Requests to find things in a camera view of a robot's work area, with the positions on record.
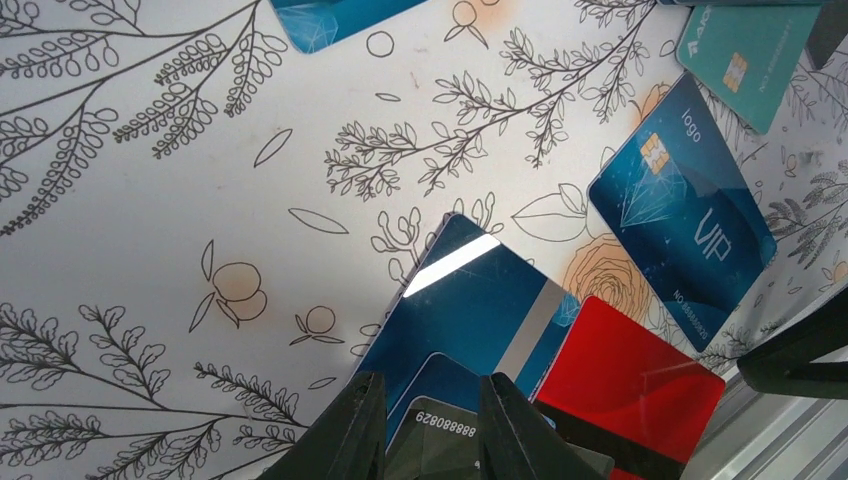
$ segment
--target vip card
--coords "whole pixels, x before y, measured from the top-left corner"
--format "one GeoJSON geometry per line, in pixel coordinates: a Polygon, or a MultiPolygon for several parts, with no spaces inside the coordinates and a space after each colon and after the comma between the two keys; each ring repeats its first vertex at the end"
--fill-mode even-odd
{"type": "Polygon", "coordinates": [[[777,251],[689,74],[595,179],[589,198],[699,352],[777,251]]]}

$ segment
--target line-drawn leaf branch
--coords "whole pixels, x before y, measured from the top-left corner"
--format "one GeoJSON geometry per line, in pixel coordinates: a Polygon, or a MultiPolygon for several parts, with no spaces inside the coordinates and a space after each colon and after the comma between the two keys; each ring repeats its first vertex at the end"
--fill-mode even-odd
{"type": "Polygon", "coordinates": [[[0,77],[13,79],[33,77],[78,77],[85,72],[98,72],[105,64],[117,67],[118,52],[109,44],[112,33],[77,30],[70,34],[42,35],[48,39],[25,52],[9,52],[0,62],[0,77]]]}
{"type": "Polygon", "coordinates": [[[33,23],[40,14],[41,9],[32,1],[24,2],[23,5],[18,0],[0,2],[0,38],[39,32],[33,23]]]}
{"type": "Polygon", "coordinates": [[[796,67],[796,73],[789,82],[789,88],[786,89],[784,99],[789,108],[792,109],[792,116],[798,119],[798,126],[802,127],[807,120],[815,121],[816,116],[813,112],[813,107],[818,101],[810,98],[811,92],[804,86],[804,83],[810,77],[803,73],[798,73],[797,70],[798,67],[796,67]]]}
{"type": "Polygon", "coordinates": [[[242,425],[239,436],[233,439],[233,445],[242,445],[251,450],[260,447],[266,452],[280,453],[293,447],[296,441],[294,430],[288,427],[280,430],[277,425],[266,425],[264,434],[257,435],[253,427],[242,425]]]}
{"type": "Polygon", "coordinates": [[[176,57],[162,66],[154,81],[165,86],[195,73],[208,72],[221,63],[226,53],[221,37],[207,33],[181,48],[176,57]]]}
{"type": "Polygon", "coordinates": [[[57,142],[56,159],[50,162],[50,169],[41,180],[37,195],[32,197],[32,202],[14,220],[0,229],[0,237],[11,235],[44,215],[97,157],[97,151],[103,147],[102,137],[111,131],[109,124],[118,120],[118,113],[108,107],[89,112],[88,99],[60,127],[62,138],[57,142]]]}
{"type": "Polygon", "coordinates": [[[138,27],[138,11],[141,0],[56,0],[67,3],[77,12],[89,13],[89,19],[97,25],[109,27],[114,24],[125,24],[136,33],[144,35],[138,27]]]}
{"type": "Polygon", "coordinates": [[[581,10],[580,23],[592,17],[598,21],[598,28],[607,27],[613,18],[623,18],[627,27],[633,26],[637,10],[645,15],[653,4],[650,0],[578,0],[574,6],[581,10]]]}
{"type": "Polygon", "coordinates": [[[118,340],[114,332],[118,322],[126,313],[124,307],[112,307],[101,313],[97,307],[80,305],[79,312],[83,318],[103,328],[103,335],[93,334],[89,337],[91,343],[104,351],[100,355],[100,363],[112,369],[115,380],[126,387],[139,389],[146,399],[158,405],[154,396],[162,390],[165,381],[171,376],[171,371],[154,370],[152,367],[153,363],[165,353],[165,345],[161,343],[144,345],[139,351],[136,347],[139,346],[139,341],[145,333],[145,328],[142,326],[125,330],[121,339],[118,340]]]}
{"type": "Polygon", "coordinates": [[[81,373],[73,361],[77,333],[58,335],[57,327],[55,318],[39,322],[31,309],[19,315],[11,304],[0,304],[0,378],[40,391],[66,373],[81,373]]]}
{"type": "Polygon", "coordinates": [[[154,100],[128,124],[115,130],[115,141],[129,142],[164,129],[162,139],[153,147],[153,156],[157,160],[170,155],[180,146],[188,145],[206,131],[212,123],[212,115],[218,113],[214,103],[200,97],[201,87],[202,82],[195,88],[182,82],[168,85],[168,91],[163,92],[160,99],[154,100]]]}
{"type": "Polygon", "coordinates": [[[241,373],[233,375],[229,365],[224,365],[219,371],[211,363],[204,367],[198,362],[194,370],[198,372],[197,378],[211,377],[212,388],[221,389],[227,393],[236,392],[236,400],[242,402],[246,408],[250,408],[259,418],[306,428],[306,425],[294,418],[297,401],[300,398],[297,392],[289,394],[285,387],[273,392],[271,382],[265,381],[260,384],[256,375],[250,379],[245,378],[241,373]]]}
{"type": "Polygon", "coordinates": [[[209,451],[218,451],[221,447],[221,434],[215,428],[220,420],[206,423],[202,431],[168,440],[168,448],[159,456],[159,462],[168,468],[147,475],[148,480],[166,480],[174,473],[179,478],[192,478],[195,469],[206,464],[209,451]]]}
{"type": "Polygon", "coordinates": [[[830,104],[833,128],[840,133],[848,131],[848,61],[843,62],[836,73],[830,69],[811,71],[799,64],[803,74],[818,86],[819,103],[830,104]]]}
{"type": "Polygon", "coordinates": [[[256,31],[256,9],[248,22],[241,38],[234,44],[238,45],[238,53],[232,57],[233,72],[236,74],[233,86],[227,94],[227,105],[224,113],[230,118],[241,115],[247,105],[253,101],[253,95],[259,90],[259,85],[273,75],[272,67],[283,64],[281,53],[289,49],[288,44],[281,39],[256,31]]]}
{"type": "MultiPolygon", "coordinates": [[[[848,180],[848,160],[839,162],[839,170],[848,180]]],[[[797,235],[797,245],[788,256],[797,256],[799,264],[806,261],[805,269],[824,253],[836,233],[848,229],[848,220],[841,215],[848,203],[848,182],[838,179],[835,171],[814,176],[810,180],[812,188],[802,200],[803,208],[791,198],[769,204],[766,224],[778,242],[797,235]],[[810,220],[808,211],[821,205],[831,207],[810,220]]]]}
{"type": "Polygon", "coordinates": [[[142,437],[118,452],[111,465],[97,467],[97,474],[88,474],[86,480],[129,480],[143,478],[147,466],[155,465],[168,450],[168,434],[159,433],[142,437]]]}
{"type": "MultiPolygon", "coordinates": [[[[414,141],[406,142],[406,136],[401,136],[396,138],[395,142],[390,142],[389,136],[381,138],[375,135],[375,131],[382,129],[371,127],[371,134],[368,135],[366,128],[359,122],[344,126],[336,138],[336,143],[341,147],[327,151],[324,159],[324,163],[328,165],[327,184],[330,191],[346,195],[353,191],[355,186],[355,196],[363,201],[375,198],[383,192],[389,196],[400,188],[396,184],[400,180],[397,166],[401,161],[432,150],[439,157],[423,158],[427,171],[418,179],[419,184],[427,185],[424,195],[429,195],[435,189],[445,188],[446,174],[459,177],[460,167],[472,173],[473,160],[488,155],[483,148],[485,131],[497,126],[499,134],[503,134],[511,118],[524,114],[530,114],[537,119],[536,129],[527,133],[534,141],[534,153],[525,159],[535,168],[540,167],[543,164],[542,158],[550,153],[557,142],[568,138],[568,134],[562,130],[562,118],[565,115],[565,102],[576,99],[572,89],[576,89],[583,98],[596,101],[595,111],[602,123],[608,121],[619,107],[626,105],[627,98],[635,94],[632,85],[626,80],[627,65],[632,62],[636,73],[642,74],[643,59],[648,58],[650,54],[638,40],[638,35],[654,4],[642,2],[638,5],[642,6],[644,14],[634,21],[633,27],[627,33],[619,37],[617,43],[604,43],[593,48],[586,45],[583,51],[569,54],[568,66],[560,56],[559,60],[553,61],[552,66],[547,68],[553,69],[555,73],[562,73],[569,81],[554,91],[548,91],[548,80],[542,80],[539,85],[544,96],[522,107],[517,106],[518,102],[512,90],[508,89],[506,93],[495,97],[481,80],[474,79],[465,72],[461,79],[453,76],[450,79],[436,80],[443,93],[433,100],[436,103],[456,103],[459,106],[459,128],[451,133],[445,124],[433,122],[433,131],[438,139],[431,143],[419,144],[417,135],[414,141]],[[586,77],[606,64],[612,65],[613,68],[601,87],[586,87],[586,77]],[[485,120],[485,123],[468,128],[478,117],[485,120]],[[353,151],[346,152],[350,147],[353,147],[353,151]]],[[[508,67],[507,75],[515,71],[521,62],[525,62],[525,66],[530,65],[523,59],[532,57],[532,44],[526,40],[523,32],[514,30],[505,45],[507,57],[513,59],[510,65],[515,65],[512,70],[508,67]]],[[[536,76],[535,82],[553,75],[546,75],[546,71],[541,70],[542,66],[548,65],[548,61],[543,58],[537,59],[534,65],[534,68],[540,69],[531,72],[531,76],[536,76]]],[[[398,134],[406,130],[414,133],[408,123],[403,127],[396,124],[395,130],[398,134]]]]}
{"type": "MultiPolygon", "coordinates": [[[[451,213],[470,217],[486,233],[494,235],[504,229],[504,224],[494,220],[496,198],[489,192],[485,198],[478,198],[468,210],[462,198],[457,198],[451,213]]],[[[388,212],[377,216],[380,234],[371,237],[371,248],[377,253],[388,253],[389,278],[402,286],[408,284],[411,275],[420,266],[421,259],[435,239],[434,232],[422,235],[421,211],[412,207],[409,215],[400,215],[395,223],[389,219],[388,212]]]]}
{"type": "Polygon", "coordinates": [[[0,462],[31,467],[62,455],[71,460],[92,440],[106,437],[94,415],[83,421],[73,413],[63,417],[50,410],[43,416],[30,415],[26,422],[13,418],[0,441],[0,462]]]}

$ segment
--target diamond graphic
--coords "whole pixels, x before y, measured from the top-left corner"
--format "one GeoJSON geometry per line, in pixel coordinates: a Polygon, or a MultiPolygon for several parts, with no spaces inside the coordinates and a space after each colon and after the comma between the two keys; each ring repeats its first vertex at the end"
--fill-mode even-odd
{"type": "Polygon", "coordinates": [[[574,320],[577,320],[578,313],[580,313],[580,301],[570,292],[565,292],[565,297],[551,318],[551,322],[562,327],[568,327],[574,323],[574,320]]]}
{"type": "Polygon", "coordinates": [[[303,53],[314,53],[332,45],[339,31],[333,11],[324,3],[277,8],[277,15],[289,39],[303,53]]]}
{"type": "Polygon", "coordinates": [[[640,151],[648,168],[624,191],[622,228],[671,218],[686,199],[686,179],[656,133],[640,151]]]}

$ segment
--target teal card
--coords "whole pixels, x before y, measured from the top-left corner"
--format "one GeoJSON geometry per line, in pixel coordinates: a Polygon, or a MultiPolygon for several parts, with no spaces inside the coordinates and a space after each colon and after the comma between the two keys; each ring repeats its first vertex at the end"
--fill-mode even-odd
{"type": "Polygon", "coordinates": [[[677,59],[758,133],[768,132],[821,6],[697,7],[677,59]]]}
{"type": "MultiPolygon", "coordinates": [[[[271,0],[271,5],[296,49],[315,53],[345,38],[371,28],[425,0],[271,0]]],[[[394,40],[386,32],[368,39],[368,51],[386,57],[394,40]]]]}

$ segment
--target card stack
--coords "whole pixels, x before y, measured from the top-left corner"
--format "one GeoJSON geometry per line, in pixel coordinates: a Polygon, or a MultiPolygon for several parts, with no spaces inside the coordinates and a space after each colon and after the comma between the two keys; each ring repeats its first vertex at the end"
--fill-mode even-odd
{"type": "Polygon", "coordinates": [[[439,232],[358,371],[386,379],[390,480],[480,478],[481,375],[506,373],[562,438],[611,478],[677,478],[723,388],[719,377],[601,300],[581,307],[460,215],[439,232]],[[586,361],[575,363],[581,356],[586,361]],[[635,415],[630,422],[644,434],[599,422],[592,408],[571,408],[578,390],[557,386],[566,386],[572,373],[580,384],[595,379],[586,384],[587,400],[612,395],[596,404],[595,414],[635,415]],[[565,418],[582,419],[585,431],[565,418]],[[677,446],[669,450],[655,436],[677,446]],[[622,450],[625,444],[631,450],[622,450]],[[657,470],[644,465],[657,461],[657,470]],[[651,476],[655,471],[677,476],[651,476]]]}

